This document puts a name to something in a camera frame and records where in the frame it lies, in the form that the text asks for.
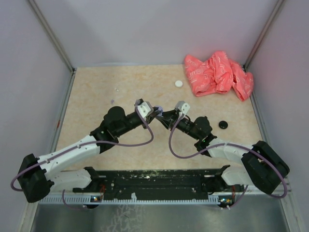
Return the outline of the purple charging case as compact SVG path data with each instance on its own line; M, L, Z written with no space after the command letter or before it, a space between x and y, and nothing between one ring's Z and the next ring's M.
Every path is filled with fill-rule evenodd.
M163 116L163 108L162 106L155 106L154 107L154 114L155 114L155 117L162 117Z

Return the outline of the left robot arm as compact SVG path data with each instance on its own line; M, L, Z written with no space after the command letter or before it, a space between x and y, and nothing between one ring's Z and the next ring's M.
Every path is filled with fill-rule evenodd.
M89 135L59 151L41 155L29 154L23 158L17 176L11 181L11 188L18 182L28 203L42 200L52 191L88 189L98 190L100 179L93 168L77 171L65 169L75 163L106 152L114 146L138 147L149 144L154 139L151 131L150 140L139 144L121 144L119 137L139 126L150 129L149 124L161 113L159 107L152 107L149 102L137 102L134 112L126 114L120 106L113 106L103 117L101 124Z

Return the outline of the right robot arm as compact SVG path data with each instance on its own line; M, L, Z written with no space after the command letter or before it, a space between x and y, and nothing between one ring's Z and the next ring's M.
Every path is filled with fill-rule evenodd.
M287 191L284 178L289 174L290 168L268 143L258 141L253 145L239 145L219 139L212 134L212 127L206 116L191 121L172 110L163 112L157 116L157 120L170 130L170 141L174 131L180 130L196 140L194 146L198 155L239 164L238 167L225 168L216 178L215 184L219 190L227 191L233 185L245 185L255 186L271 195L279 184L283 184L284 191Z

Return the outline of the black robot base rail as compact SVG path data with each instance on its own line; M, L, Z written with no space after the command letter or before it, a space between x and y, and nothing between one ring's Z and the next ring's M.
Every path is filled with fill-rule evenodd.
M190 170L130 170L96 171L92 167L90 184L73 188L74 193L101 193L105 200L207 200L216 192L242 192L244 185L229 186L221 177L220 169Z

